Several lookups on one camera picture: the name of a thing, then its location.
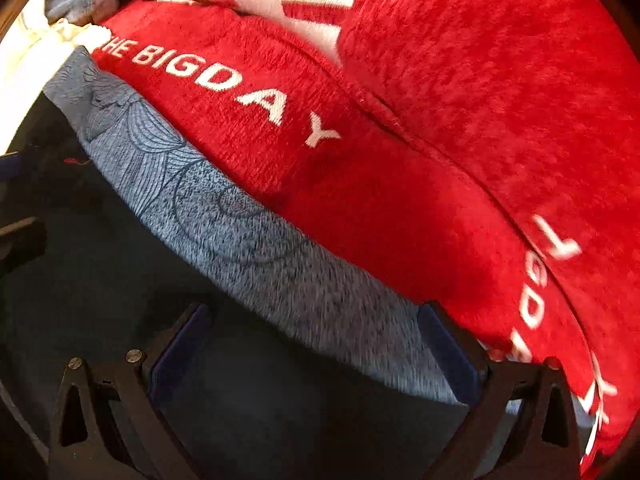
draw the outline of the cream ruffled fabric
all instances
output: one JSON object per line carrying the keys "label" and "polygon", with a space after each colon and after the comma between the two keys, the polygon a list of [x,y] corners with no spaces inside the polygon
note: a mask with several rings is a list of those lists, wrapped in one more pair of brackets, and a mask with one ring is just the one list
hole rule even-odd
{"label": "cream ruffled fabric", "polygon": [[30,0],[0,43],[0,155],[6,152],[45,83],[76,46],[89,52],[111,38],[108,28],[78,27],[67,20],[53,25],[44,0]]}

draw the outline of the metal screw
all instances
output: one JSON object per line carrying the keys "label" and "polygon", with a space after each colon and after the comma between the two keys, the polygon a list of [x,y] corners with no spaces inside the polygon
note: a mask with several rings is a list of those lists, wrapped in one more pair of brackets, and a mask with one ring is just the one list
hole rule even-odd
{"label": "metal screw", "polygon": [[142,359],[142,351],[141,350],[129,350],[127,352],[127,361],[129,363],[137,363]]}
{"label": "metal screw", "polygon": [[69,364],[67,366],[72,370],[78,370],[78,368],[82,366],[82,358],[74,357],[73,359],[71,359],[71,361],[69,361]]}
{"label": "metal screw", "polygon": [[504,361],[505,357],[507,357],[507,354],[505,354],[502,350],[498,350],[497,348],[492,348],[491,350],[489,350],[487,352],[487,355],[489,356],[489,359],[491,359],[491,361],[494,361],[496,363]]}
{"label": "metal screw", "polygon": [[545,359],[545,365],[547,365],[552,370],[560,370],[562,368],[562,363],[557,357],[547,357]]}

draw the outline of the red plush blanket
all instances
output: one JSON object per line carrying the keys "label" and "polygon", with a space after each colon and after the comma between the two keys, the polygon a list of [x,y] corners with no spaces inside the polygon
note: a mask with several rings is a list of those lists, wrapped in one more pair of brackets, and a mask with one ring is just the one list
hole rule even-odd
{"label": "red plush blanket", "polygon": [[612,452],[640,407],[640,66],[599,1],[207,1],[270,21],[139,2],[95,59],[331,252],[558,356]]}

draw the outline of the blue gray patterned fabric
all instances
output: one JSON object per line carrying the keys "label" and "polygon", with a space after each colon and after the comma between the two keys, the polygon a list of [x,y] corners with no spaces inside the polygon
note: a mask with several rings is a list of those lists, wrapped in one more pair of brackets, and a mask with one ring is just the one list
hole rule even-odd
{"label": "blue gray patterned fabric", "polygon": [[321,354],[455,402],[414,304],[263,208],[83,47],[44,93],[138,219],[219,288]]}

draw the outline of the red blanket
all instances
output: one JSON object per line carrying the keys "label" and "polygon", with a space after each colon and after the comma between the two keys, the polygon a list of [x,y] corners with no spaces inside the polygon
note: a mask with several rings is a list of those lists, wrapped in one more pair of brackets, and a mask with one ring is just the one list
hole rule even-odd
{"label": "red blanket", "polygon": [[612,452],[640,407],[640,66],[598,0],[215,1],[293,32],[136,3],[98,64],[333,253],[558,356]]}

